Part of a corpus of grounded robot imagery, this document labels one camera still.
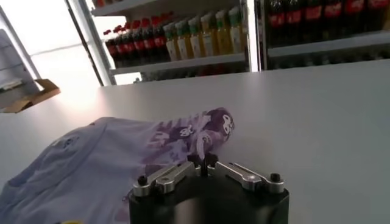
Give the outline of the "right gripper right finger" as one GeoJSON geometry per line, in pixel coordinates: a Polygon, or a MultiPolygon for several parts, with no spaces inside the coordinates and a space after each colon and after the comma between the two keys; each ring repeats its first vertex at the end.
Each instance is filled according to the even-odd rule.
{"type": "Polygon", "coordinates": [[[270,194],[281,194],[285,190],[285,182],[278,173],[263,175],[237,163],[224,164],[214,154],[206,154],[204,163],[209,176],[228,177],[247,191],[264,189],[270,194]]]}

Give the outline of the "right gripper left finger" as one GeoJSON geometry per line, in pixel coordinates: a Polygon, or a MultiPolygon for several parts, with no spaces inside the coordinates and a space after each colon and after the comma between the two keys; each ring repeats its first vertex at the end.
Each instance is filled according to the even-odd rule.
{"type": "Polygon", "coordinates": [[[202,160],[198,155],[189,155],[184,163],[163,167],[149,176],[140,176],[133,185],[133,195],[147,197],[153,191],[168,194],[187,177],[201,174],[202,160]]]}

